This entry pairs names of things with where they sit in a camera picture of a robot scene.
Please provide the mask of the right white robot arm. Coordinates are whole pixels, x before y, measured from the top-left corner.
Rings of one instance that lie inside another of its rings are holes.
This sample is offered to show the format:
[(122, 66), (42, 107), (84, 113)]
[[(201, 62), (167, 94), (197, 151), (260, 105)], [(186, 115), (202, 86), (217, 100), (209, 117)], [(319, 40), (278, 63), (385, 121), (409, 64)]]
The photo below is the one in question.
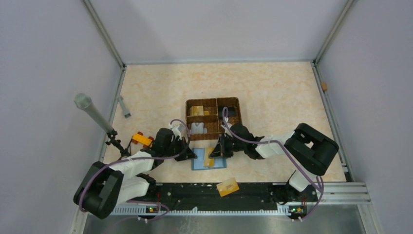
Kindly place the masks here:
[(264, 160), (286, 155), (296, 167), (285, 188), (286, 196), (292, 201), (300, 200), (309, 185), (321, 189), (321, 176), (325, 175), (339, 150), (334, 140), (306, 123), (279, 136), (254, 136), (241, 123), (223, 123), (222, 127), (225, 132), (219, 136), (208, 157), (230, 158), (235, 152), (244, 152), (253, 160)]

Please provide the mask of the blue leather card holder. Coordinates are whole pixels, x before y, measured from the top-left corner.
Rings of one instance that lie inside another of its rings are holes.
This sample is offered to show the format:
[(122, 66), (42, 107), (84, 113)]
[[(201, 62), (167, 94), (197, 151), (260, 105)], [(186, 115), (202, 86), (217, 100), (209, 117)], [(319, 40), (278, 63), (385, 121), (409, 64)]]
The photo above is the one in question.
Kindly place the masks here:
[(193, 148), (192, 151), (196, 154), (196, 158), (191, 161), (191, 169), (193, 171), (213, 170), (226, 168), (226, 159), (222, 157), (209, 158), (214, 148)]

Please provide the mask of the gold credit card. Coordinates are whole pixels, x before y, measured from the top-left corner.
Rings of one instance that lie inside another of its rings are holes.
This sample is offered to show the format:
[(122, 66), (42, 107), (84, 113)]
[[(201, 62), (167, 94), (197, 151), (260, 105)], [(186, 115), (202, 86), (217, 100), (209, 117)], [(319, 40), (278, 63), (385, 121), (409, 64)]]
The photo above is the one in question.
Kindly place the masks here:
[(214, 148), (209, 147), (205, 148), (205, 153), (204, 153), (204, 160), (203, 160), (203, 166), (204, 167), (213, 167), (214, 166), (214, 159), (209, 158), (210, 154), (213, 152)]
[(240, 189), (236, 179), (234, 177), (227, 179), (216, 185), (220, 197), (227, 196), (234, 193)]

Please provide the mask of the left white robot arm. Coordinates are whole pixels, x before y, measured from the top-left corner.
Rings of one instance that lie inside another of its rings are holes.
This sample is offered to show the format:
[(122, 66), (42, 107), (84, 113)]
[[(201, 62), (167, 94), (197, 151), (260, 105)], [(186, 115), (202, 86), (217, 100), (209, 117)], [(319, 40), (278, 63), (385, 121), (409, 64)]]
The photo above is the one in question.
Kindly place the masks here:
[(134, 155), (109, 164), (93, 163), (75, 192), (74, 203), (80, 211), (105, 219), (118, 204), (133, 198), (153, 200), (154, 179), (146, 173), (165, 159), (184, 161), (196, 157), (179, 127), (161, 128), (151, 145)]

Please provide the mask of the woven wicker tray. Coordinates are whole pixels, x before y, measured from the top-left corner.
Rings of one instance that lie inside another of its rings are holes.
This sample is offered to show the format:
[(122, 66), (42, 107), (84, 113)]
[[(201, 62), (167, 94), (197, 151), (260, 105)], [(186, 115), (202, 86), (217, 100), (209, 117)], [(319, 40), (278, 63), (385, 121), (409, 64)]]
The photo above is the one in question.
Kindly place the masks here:
[[(208, 110), (208, 116), (189, 115), (191, 106), (204, 106)], [(224, 133), (221, 126), (223, 122), (223, 108), (228, 108), (228, 123), (235, 124), (242, 122), (240, 102), (237, 97), (216, 97), (204, 99), (189, 99), (186, 101), (186, 124), (190, 129), (190, 138), (192, 141), (215, 140), (219, 135)]]

